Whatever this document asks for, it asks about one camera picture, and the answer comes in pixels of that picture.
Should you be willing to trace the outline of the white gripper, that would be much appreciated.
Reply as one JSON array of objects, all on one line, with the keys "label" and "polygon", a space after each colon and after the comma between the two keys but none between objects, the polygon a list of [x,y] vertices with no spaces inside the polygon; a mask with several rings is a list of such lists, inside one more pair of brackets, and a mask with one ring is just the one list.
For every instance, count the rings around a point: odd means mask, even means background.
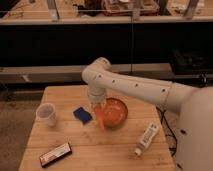
[{"label": "white gripper", "polygon": [[106,89],[88,85],[87,96],[92,108],[103,105],[106,102]]}]

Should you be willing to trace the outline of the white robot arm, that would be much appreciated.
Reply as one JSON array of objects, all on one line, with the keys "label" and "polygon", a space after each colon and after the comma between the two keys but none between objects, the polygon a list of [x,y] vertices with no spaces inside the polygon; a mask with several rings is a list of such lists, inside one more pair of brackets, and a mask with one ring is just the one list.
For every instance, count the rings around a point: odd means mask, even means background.
[{"label": "white robot arm", "polygon": [[111,89],[178,114],[175,170],[213,171],[213,87],[121,75],[110,68],[109,60],[99,57],[82,71],[90,102],[102,102]]}]

